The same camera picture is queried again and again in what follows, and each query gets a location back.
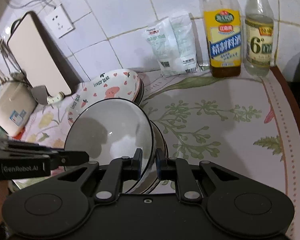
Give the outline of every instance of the glass bottle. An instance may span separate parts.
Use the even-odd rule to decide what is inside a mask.
[[[247,53],[243,63],[249,74],[264,77],[270,70],[274,15],[268,0],[248,0]]]
[[[241,20],[238,0],[202,0],[203,18],[214,77],[241,72]]]

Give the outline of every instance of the plastic packet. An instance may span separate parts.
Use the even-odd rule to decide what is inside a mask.
[[[151,45],[163,76],[197,72],[194,34],[186,11],[149,25],[143,37]]]

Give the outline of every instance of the green oval logo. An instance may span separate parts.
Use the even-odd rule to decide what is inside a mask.
[[[216,15],[215,19],[219,23],[230,23],[233,22],[234,16],[227,11],[221,11]]]

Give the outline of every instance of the brown table edge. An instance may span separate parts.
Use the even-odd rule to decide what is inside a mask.
[[[285,78],[283,77],[281,71],[279,70],[278,67],[272,67],[271,68],[272,73],[274,74],[274,76],[276,77],[276,79],[278,80],[278,82],[280,83],[283,93],[285,94],[291,110],[293,112],[294,118],[296,120],[298,129],[299,129],[299,133],[300,133],[300,109],[299,106],[297,104],[297,101],[295,100],[293,93],[291,92],[288,83],[286,82]]]

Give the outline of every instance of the screw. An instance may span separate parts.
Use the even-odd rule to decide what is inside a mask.
[[[143,202],[144,202],[144,203],[147,203],[147,204],[150,204],[150,203],[152,203],[152,199],[151,199],[151,198],[145,198],[145,199],[143,200]]]
[[[187,199],[197,199],[198,197],[200,197],[200,194],[196,191],[187,191],[184,194],[185,198]]]
[[[109,191],[100,191],[96,194],[96,197],[98,199],[108,199],[112,197],[112,194]]]

